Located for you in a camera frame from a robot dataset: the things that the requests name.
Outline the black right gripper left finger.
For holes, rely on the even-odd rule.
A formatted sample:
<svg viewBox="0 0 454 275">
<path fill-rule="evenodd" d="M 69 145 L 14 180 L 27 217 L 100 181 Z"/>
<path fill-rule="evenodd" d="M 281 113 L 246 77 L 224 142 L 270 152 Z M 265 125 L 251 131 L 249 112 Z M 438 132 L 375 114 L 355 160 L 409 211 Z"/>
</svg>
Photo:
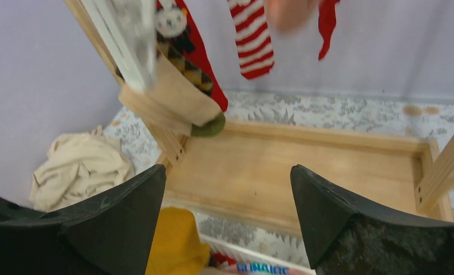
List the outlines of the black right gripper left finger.
<svg viewBox="0 0 454 275">
<path fill-rule="evenodd" d="M 48 213 L 0 197 L 0 274 L 144 274 L 165 182 L 156 164 Z"/>
</svg>

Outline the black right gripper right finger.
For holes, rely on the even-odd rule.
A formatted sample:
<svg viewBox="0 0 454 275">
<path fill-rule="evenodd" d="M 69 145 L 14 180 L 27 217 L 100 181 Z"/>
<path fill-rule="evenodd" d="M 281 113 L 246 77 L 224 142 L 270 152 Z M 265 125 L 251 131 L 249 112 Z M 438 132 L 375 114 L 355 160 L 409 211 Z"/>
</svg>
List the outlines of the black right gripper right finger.
<svg viewBox="0 0 454 275">
<path fill-rule="evenodd" d="M 454 222 L 381 205 L 302 165 L 290 180 L 316 274 L 454 274 Z"/>
</svg>

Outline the mustard yellow sock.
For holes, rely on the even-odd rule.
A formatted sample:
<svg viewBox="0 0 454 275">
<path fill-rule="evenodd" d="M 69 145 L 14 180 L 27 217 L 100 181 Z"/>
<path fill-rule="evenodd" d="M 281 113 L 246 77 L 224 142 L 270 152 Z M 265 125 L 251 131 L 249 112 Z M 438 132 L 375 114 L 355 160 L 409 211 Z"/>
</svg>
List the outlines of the mustard yellow sock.
<svg viewBox="0 0 454 275">
<path fill-rule="evenodd" d="M 162 208 L 145 274 L 198 274 L 209 260 L 210 247 L 200 241 L 193 213 L 176 207 Z"/>
</svg>

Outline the white plastic basket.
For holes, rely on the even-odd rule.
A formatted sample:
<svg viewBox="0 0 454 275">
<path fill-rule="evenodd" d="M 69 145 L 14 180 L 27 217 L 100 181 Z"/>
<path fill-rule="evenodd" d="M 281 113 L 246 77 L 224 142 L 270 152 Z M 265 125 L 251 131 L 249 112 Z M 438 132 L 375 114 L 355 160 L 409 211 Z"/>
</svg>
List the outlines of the white plastic basket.
<svg viewBox="0 0 454 275">
<path fill-rule="evenodd" d="M 282 265 L 288 266 L 291 268 L 297 268 L 305 271 L 315 271 L 300 266 L 297 264 L 292 264 L 284 260 L 280 260 L 271 256 L 267 256 L 258 252 L 255 252 L 250 249 L 246 249 L 240 247 L 238 245 L 233 245 L 231 243 L 221 241 L 219 239 L 215 239 L 204 234 L 200 235 L 200 240 L 206 244 L 208 244 L 213 252 L 214 255 L 217 256 L 217 259 L 220 261 L 222 266 L 232 265 L 238 262 L 256 262 L 256 263 L 264 263 L 264 264 L 272 264 L 272 265 Z"/>
</svg>

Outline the pink patterned sock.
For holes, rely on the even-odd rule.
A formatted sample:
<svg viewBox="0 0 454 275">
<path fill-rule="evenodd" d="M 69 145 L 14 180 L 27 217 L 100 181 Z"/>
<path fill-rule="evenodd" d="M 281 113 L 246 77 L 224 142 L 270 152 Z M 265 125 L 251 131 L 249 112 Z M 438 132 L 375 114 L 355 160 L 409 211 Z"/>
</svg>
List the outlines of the pink patterned sock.
<svg viewBox="0 0 454 275">
<path fill-rule="evenodd" d="M 282 265 L 272 265 L 264 263 L 238 262 L 223 267 L 223 270 L 237 274 L 269 274 L 269 275 L 308 275 L 315 274 L 312 271 L 305 271 Z"/>
</svg>

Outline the wooden hanger stand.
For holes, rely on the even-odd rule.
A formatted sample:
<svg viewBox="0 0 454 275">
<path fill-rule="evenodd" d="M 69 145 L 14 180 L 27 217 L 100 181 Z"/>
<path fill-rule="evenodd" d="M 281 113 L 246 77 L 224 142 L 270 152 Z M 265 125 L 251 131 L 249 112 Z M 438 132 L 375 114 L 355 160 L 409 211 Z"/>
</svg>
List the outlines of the wooden hanger stand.
<svg viewBox="0 0 454 275">
<path fill-rule="evenodd" d="M 291 168 L 328 180 L 410 218 L 451 222 L 454 136 L 430 139 L 228 120 L 214 137 L 147 128 L 166 169 L 164 201 L 300 236 Z"/>
</svg>

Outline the red bow sock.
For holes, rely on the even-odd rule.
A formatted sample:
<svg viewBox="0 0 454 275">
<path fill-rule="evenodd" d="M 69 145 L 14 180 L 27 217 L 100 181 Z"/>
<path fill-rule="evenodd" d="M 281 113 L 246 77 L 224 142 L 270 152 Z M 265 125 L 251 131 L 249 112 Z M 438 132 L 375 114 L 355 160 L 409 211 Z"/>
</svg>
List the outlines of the red bow sock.
<svg viewBox="0 0 454 275">
<path fill-rule="evenodd" d="M 184 1 L 156 2 L 156 30 L 161 40 L 168 42 L 211 79 L 210 90 L 205 93 L 225 112 L 228 100 L 215 78 L 202 37 Z"/>
</svg>

